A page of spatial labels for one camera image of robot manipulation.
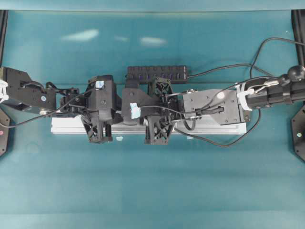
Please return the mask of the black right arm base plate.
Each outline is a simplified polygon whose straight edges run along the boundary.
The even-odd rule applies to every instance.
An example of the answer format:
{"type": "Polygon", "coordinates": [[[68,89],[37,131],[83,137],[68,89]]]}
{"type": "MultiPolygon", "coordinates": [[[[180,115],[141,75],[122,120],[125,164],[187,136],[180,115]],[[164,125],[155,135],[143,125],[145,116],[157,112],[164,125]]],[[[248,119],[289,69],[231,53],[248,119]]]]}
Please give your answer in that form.
{"type": "Polygon", "coordinates": [[[292,139],[295,154],[305,161],[305,105],[291,119],[292,139]]]}

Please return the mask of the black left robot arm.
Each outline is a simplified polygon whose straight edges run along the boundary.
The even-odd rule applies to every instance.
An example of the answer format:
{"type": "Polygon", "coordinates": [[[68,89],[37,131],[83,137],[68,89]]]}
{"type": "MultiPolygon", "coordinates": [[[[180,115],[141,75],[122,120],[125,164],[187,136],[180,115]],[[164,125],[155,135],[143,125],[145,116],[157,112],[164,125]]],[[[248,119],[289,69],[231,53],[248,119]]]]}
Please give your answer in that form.
{"type": "Polygon", "coordinates": [[[0,69],[0,102],[13,109],[38,114],[37,119],[80,117],[89,142],[112,141],[111,111],[102,118],[98,102],[110,75],[96,76],[88,81],[83,93],[78,88],[59,88],[52,82],[45,85],[34,81],[23,71],[9,67],[0,69]]]}

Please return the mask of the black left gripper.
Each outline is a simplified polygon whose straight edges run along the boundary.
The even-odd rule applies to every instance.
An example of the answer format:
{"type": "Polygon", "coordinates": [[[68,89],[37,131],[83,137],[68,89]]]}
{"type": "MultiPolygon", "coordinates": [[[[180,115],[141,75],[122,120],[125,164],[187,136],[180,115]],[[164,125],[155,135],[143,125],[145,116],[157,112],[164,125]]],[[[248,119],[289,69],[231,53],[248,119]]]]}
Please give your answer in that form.
{"type": "Polygon", "coordinates": [[[105,143],[112,141],[112,128],[111,121],[101,121],[97,111],[90,111],[87,108],[87,90],[83,93],[79,93],[79,89],[68,88],[59,89],[57,91],[63,97],[60,100],[60,105],[64,106],[61,112],[71,113],[74,116],[80,115],[81,122],[85,128],[90,143],[105,143]]]}

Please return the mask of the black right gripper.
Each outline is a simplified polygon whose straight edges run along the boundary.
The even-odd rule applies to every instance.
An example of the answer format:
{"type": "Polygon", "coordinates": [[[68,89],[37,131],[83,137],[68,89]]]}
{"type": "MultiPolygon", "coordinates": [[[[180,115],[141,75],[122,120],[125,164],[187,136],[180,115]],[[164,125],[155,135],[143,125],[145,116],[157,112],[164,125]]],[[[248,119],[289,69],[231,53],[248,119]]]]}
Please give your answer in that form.
{"type": "Polygon", "coordinates": [[[156,78],[148,83],[148,96],[152,102],[141,104],[145,125],[145,144],[167,145],[176,122],[184,118],[179,108],[178,95],[168,79],[156,78]]]}

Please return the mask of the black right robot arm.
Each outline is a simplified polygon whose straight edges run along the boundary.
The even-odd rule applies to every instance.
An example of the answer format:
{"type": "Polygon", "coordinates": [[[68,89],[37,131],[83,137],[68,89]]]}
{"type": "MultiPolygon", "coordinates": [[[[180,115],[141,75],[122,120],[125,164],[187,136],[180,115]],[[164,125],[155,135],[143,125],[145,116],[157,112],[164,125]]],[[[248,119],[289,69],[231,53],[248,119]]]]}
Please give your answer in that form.
{"type": "Polygon", "coordinates": [[[305,69],[291,67],[281,76],[249,78],[224,89],[188,89],[175,93],[170,78],[156,75],[147,92],[138,92],[129,104],[131,118],[146,127],[150,145],[166,144],[170,134],[196,138],[201,121],[211,118],[216,125],[245,125],[252,111],[274,104],[292,104],[305,98],[305,69]]]}

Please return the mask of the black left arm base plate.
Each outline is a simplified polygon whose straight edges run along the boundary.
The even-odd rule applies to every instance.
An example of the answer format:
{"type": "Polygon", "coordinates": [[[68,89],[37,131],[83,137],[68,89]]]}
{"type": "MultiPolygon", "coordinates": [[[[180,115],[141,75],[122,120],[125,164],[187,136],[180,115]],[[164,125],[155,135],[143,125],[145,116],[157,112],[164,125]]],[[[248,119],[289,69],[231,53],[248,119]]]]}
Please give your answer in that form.
{"type": "MultiPolygon", "coordinates": [[[[10,118],[1,109],[0,110],[0,122],[6,126],[10,125],[10,118]]],[[[0,126],[0,156],[4,155],[8,146],[9,129],[0,126]]]]}

